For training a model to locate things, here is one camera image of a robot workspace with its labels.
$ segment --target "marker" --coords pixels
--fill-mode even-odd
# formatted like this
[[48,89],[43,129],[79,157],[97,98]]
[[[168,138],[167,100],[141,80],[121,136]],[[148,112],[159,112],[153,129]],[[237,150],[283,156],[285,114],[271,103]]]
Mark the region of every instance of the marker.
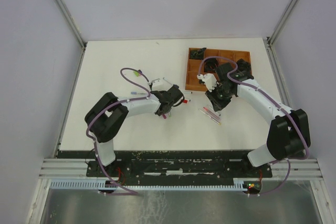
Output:
[[218,115],[216,115],[215,113],[211,112],[208,108],[203,107],[205,109],[206,112],[208,112],[211,116],[213,116],[215,119],[217,119],[218,121],[221,120],[220,117],[218,117]]
[[198,109],[198,110],[201,111],[203,114],[205,114],[207,117],[209,117],[212,121],[214,121],[218,125],[221,125],[220,122],[218,122],[217,120],[215,120],[214,118],[212,118],[210,115],[208,115],[207,113],[205,113],[203,110],[201,110],[201,109]]
[[162,78],[163,80],[165,80],[166,82],[168,82],[170,85],[174,85],[173,83],[171,83],[170,81],[168,81],[166,78]]
[[212,105],[207,104],[207,105],[206,105],[206,108],[207,108],[208,110],[210,110],[212,113],[215,113],[217,116],[221,116],[221,115],[222,115],[222,114],[220,113],[220,110],[218,110],[217,112],[214,112],[214,110],[213,110],[213,106],[212,106]]

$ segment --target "metal floor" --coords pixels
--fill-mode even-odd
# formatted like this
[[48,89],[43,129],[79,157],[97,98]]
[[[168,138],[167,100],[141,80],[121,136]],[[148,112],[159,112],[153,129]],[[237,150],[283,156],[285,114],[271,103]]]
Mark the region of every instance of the metal floor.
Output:
[[[264,182],[265,190],[278,183]],[[103,196],[93,190],[49,190],[41,223],[322,223],[309,182],[286,182],[275,193],[142,191]]]

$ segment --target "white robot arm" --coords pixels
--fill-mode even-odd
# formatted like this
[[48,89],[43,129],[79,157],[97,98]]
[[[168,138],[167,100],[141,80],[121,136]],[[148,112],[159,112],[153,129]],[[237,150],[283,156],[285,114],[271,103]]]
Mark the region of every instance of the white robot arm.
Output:
[[90,128],[97,138],[97,149],[102,164],[107,166],[115,160],[113,138],[126,118],[145,113],[158,116],[167,114],[173,106],[180,105],[183,100],[183,93],[176,85],[167,91],[151,91],[150,96],[142,100],[118,98],[112,92],[106,93],[85,116],[85,122],[89,126],[109,105],[125,101],[109,109],[110,115],[104,113],[99,116]]
[[262,91],[268,96],[267,98],[262,92],[258,92],[262,89],[249,73],[249,69],[238,69],[236,72],[230,74],[233,79],[238,80],[241,84],[228,79],[227,73],[232,70],[233,68],[230,63],[226,63],[218,66],[216,69],[219,81],[211,73],[205,75],[199,74],[197,78],[208,88],[205,94],[210,99],[215,111],[226,107],[230,103],[232,96],[235,95],[246,100],[270,125],[266,144],[249,152],[246,157],[246,163],[249,168],[259,167],[275,160],[282,160],[304,150],[300,137],[282,110],[291,115],[302,133],[307,146],[310,146],[308,117],[303,110],[294,111],[280,102],[277,102],[280,108],[275,106],[270,101],[270,98],[276,101],[271,95]]

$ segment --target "wooden tray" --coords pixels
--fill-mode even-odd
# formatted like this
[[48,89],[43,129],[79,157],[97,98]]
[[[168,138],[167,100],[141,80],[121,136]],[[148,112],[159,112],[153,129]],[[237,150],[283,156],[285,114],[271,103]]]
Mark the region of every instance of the wooden tray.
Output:
[[[194,91],[207,91],[207,88],[203,84],[199,84],[197,74],[198,74],[198,68],[200,67],[200,64],[202,60],[193,60],[190,59],[190,51],[194,49],[200,49],[200,48],[189,48],[188,51],[188,64],[187,64],[187,76],[185,79],[185,89],[186,90],[194,90]],[[230,60],[233,60],[237,62],[239,59],[244,59],[245,61],[251,63],[250,59],[250,52],[247,51],[232,51],[232,50],[221,50],[221,49],[206,49],[204,52],[204,58],[209,56],[221,56],[228,58]],[[226,63],[226,60],[217,59],[219,64]],[[204,64],[201,69],[201,74],[206,74],[207,72],[204,72]]]

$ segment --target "gray wall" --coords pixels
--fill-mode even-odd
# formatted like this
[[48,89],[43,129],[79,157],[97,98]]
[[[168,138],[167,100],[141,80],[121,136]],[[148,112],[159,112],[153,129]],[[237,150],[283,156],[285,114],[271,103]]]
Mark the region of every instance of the gray wall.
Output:
[[270,36],[289,0],[64,0],[85,40]]
[[308,113],[317,157],[336,206],[336,0],[300,0],[276,42],[295,108]]
[[0,0],[0,219],[24,223],[81,49],[53,0]]

